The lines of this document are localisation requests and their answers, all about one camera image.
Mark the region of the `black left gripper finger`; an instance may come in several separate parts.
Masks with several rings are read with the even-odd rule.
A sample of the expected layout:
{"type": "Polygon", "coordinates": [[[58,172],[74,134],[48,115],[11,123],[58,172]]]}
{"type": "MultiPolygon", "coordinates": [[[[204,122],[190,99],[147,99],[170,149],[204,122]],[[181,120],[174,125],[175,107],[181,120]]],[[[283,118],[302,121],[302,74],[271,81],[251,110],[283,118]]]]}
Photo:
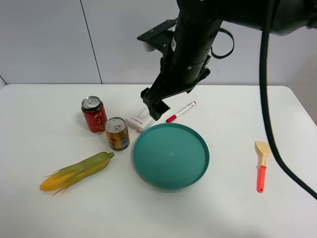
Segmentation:
{"type": "Polygon", "coordinates": [[[161,116],[170,109],[170,107],[162,100],[157,102],[146,102],[146,105],[148,106],[151,117],[155,121],[159,120],[161,116]]]}

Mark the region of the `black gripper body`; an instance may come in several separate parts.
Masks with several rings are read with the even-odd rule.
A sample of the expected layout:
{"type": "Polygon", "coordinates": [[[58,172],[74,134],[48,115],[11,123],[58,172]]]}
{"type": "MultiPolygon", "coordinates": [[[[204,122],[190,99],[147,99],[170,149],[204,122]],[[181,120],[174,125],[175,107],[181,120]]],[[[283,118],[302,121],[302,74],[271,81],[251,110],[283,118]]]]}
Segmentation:
{"type": "Polygon", "coordinates": [[[220,19],[197,22],[178,16],[172,40],[162,52],[160,73],[151,88],[141,93],[145,103],[195,87],[221,24],[220,19]]]}

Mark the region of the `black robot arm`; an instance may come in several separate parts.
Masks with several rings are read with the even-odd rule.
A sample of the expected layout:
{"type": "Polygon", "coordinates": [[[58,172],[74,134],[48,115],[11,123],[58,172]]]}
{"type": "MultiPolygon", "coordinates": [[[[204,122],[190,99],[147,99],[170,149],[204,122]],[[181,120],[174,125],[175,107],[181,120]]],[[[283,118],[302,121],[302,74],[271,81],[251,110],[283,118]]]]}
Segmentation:
{"type": "Polygon", "coordinates": [[[160,72],[150,88],[141,92],[153,119],[168,105],[164,99],[190,92],[210,71],[212,44],[224,21],[262,31],[260,90],[266,89],[266,61],[270,34],[287,35],[301,27],[317,26],[314,0],[180,0],[179,15],[167,20],[138,40],[162,52],[160,72]]]}

